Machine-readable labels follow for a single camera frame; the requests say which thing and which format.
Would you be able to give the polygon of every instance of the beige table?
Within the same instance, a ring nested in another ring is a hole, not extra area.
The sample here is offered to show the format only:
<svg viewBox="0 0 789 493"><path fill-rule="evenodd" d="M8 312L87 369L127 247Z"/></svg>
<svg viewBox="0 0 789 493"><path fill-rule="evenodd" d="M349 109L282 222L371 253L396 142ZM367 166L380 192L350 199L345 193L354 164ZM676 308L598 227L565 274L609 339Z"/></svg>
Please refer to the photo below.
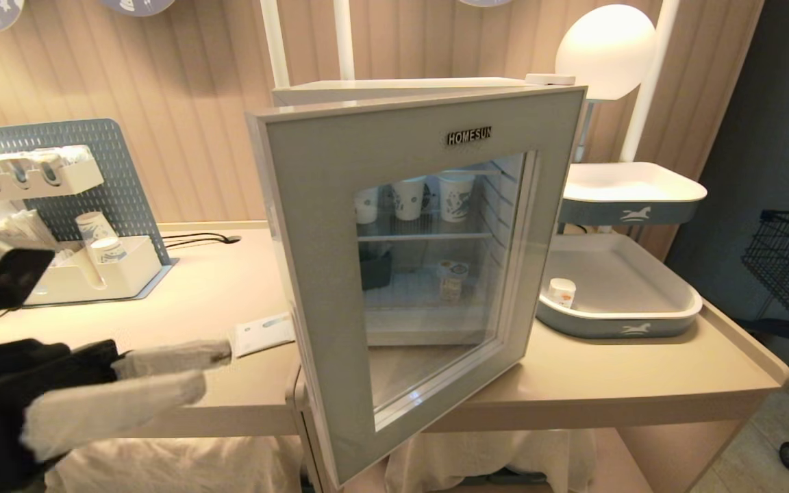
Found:
<svg viewBox="0 0 789 493"><path fill-rule="evenodd" d="M20 309L0 319L0 343L34 338L74 349L113 339L123 352L226 339L235 324L287 312L269 230L225 233L243 240L171 249L170 255L181 261L147 299ZM298 365L294 344L237 359L207 372L208 390L198 405L166 413L127 436L297 434L285 392L294 386Z"/></svg>
<svg viewBox="0 0 789 493"><path fill-rule="evenodd" d="M222 233L243 240L173 249L181 262L148 299L22 309L0 320L0 342L75 347L112 338L128 350L221 338L235 324L285 312L269 231ZM238 359L209 372L198 405L129 436L300 434L312 457L317 437L298 365L293 344ZM787 384L789 369L710 305L688 333L667 340L578 340L535 322L523 361L428 431L604 428L592 490L680 493ZM312 466L328 493L322 468Z"/></svg>

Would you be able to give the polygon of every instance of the paper cup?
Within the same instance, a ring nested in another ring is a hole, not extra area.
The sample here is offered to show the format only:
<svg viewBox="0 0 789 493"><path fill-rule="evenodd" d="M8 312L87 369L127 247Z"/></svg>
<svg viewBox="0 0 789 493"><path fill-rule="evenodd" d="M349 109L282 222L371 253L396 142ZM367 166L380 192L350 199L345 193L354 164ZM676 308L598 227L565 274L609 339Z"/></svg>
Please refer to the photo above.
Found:
<svg viewBox="0 0 789 493"><path fill-rule="evenodd" d="M441 175L440 216L449 223L460 223L467 219L470 208L474 175Z"/></svg>
<svg viewBox="0 0 789 493"><path fill-rule="evenodd" d="M379 215L379 187L367 188L355 194L355 216L360 225L369 225Z"/></svg>
<svg viewBox="0 0 789 493"><path fill-rule="evenodd" d="M104 238L118 237L112 225L109 224L109 221L99 210L82 214L75 218L75 222L78 224L78 231L81 232L81 237L88 244Z"/></svg>
<svg viewBox="0 0 789 493"><path fill-rule="evenodd" d="M21 190L29 190L29 175L27 172L32 168L32 160L26 157L25 153L12 153L0 156L0 166L10 173L16 187Z"/></svg>
<svg viewBox="0 0 789 493"><path fill-rule="evenodd" d="M101 264L119 262L126 256L126 250L118 237L96 240L90 243L90 250L94 260Z"/></svg>
<svg viewBox="0 0 789 493"><path fill-rule="evenodd" d="M392 184L394 190L394 215L401 221L419 219L422 214L422 196L425 194L425 177L410 178Z"/></svg>
<svg viewBox="0 0 789 493"><path fill-rule="evenodd" d="M48 185L52 187L59 187L62 185L62 172L63 159L60 154L56 153L36 153L32 156L35 161L36 168L41 171L41 177L45 179Z"/></svg>

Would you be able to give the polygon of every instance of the white organizer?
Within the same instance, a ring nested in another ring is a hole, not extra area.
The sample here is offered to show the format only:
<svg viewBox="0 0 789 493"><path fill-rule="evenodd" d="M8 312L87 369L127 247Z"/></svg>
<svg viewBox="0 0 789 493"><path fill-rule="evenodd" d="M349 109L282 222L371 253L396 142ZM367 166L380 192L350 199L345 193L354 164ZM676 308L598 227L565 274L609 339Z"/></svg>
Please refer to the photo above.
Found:
<svg viewBox="0 0 789 493"><path fill-rule="evenodd" d="M59 197L66 194L79 194L103 182L94 159L82 160L59 169L62 183L51 185L45 181L40 169L27 169L26 184L18 184L12 174L0 171L0 200L38 199L38 197Z"/></svg>
<svg viewBox="0 0 789 493"><path fill-rule="evenodd" d="M120 240L127 255L118 262L95 264L88 249L81 249L65 265L48 266L25 305L129 299L140 293L160 271L160 259L150 237ZM83 246L79 241L66 244Z"/></svg>

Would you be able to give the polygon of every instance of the white pole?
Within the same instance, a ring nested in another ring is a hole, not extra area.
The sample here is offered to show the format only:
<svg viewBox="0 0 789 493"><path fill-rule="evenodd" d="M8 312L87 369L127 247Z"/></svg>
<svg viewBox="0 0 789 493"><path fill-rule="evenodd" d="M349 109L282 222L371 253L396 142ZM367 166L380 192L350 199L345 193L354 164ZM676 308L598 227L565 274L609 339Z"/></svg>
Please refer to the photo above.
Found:
<svg viewBox="0 0 789 493"><path fill-rule="evenodd" d="M666 59L668 41L674 28L679 4L680 0L663 0L660 19L657 20L657 53L653 57L653 63L644 81L641 82L641 87L638 88L635 109L632 110L629 128L623 141L623 150L620 151L621 162L633 162L635 153L638 152L638 143L644 132L644 124L647 123L647 114L651 111L653 94L657 90L657 81L660 80L660 71L663 68L663 60Z"/></svg>
<svg viewBox="0 0 789 493"><path fill-rule="evenodd" d="M340 62L340 78L355 80L355 57L351 50L351 12L349 0L334 0L334 24L337 27L337 54Z"/></svg>
<svg viewBox="0 0 789 493"><path fill-rule="evenodd" d="M270 64L273 65L273 84L276 88L287 88L288 62L285 58L285 42L282 41L282 25L279 22L279 4L276 0L260 0L260 12L264 16L266 47L270 51Z"/></svg>

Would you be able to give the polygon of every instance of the white card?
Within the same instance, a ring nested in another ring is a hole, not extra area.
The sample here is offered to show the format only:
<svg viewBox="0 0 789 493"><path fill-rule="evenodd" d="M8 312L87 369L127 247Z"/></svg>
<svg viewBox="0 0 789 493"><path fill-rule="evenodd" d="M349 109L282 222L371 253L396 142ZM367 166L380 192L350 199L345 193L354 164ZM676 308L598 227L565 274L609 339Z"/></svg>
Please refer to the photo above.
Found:
<svg viewBox="0 0 789 493"><path fill-rule="evenodd" d="M294 323L287 312L267 316L233 328L233 358L294 342Z"/></svg>

